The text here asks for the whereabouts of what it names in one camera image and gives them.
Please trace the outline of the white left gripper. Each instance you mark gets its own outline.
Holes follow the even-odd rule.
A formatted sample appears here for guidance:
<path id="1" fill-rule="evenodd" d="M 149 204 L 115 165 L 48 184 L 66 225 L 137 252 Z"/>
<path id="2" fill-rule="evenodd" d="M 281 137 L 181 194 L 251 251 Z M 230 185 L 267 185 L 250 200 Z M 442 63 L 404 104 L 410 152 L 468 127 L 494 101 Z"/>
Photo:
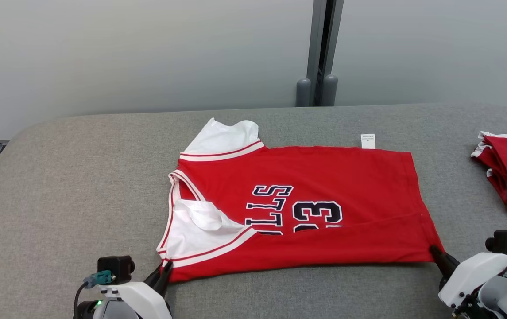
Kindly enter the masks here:
<path id="1" fill-rule="evenodd" d="M 171 319 L 164 300 L 174 263 L 157 267 L 146 279 L 120 285 L 100 285 L 105 299 L 96 307 L 94 319 Z"/>

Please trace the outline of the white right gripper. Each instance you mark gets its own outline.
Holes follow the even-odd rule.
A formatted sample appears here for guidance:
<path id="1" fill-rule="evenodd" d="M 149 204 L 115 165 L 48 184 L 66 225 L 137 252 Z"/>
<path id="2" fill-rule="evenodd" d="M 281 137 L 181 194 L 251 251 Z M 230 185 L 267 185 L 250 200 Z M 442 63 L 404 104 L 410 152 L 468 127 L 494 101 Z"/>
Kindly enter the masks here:
<path id="1" fill-rule="evenodd" d="M 471 295 L 507 265 L 506 254 L 478 253 L 460 263 L 436 245 L 431 245 L 429 251 L 443 279 L 449 279 L 439 292 L 439 299 L 448 307 L 461 305 L 466 295 Z"/>

